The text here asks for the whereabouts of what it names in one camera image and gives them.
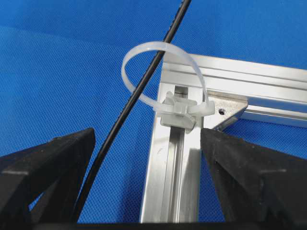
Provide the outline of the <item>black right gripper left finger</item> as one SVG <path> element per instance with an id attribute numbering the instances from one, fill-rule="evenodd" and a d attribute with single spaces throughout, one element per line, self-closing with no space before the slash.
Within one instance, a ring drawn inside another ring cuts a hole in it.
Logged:
<path id="1" fill-rule="evenodd" d="M 0 158 L 0 223 L 75 223 L 93 128 Z"/>

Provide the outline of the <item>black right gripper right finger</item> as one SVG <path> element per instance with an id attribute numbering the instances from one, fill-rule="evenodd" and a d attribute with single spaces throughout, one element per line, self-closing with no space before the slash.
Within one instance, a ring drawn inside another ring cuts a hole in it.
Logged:
<path id="1" fill-rule="evenodd" d="M 228 222 L 307 222 L 307 161 L 203 128 L 201 149 Z"/>

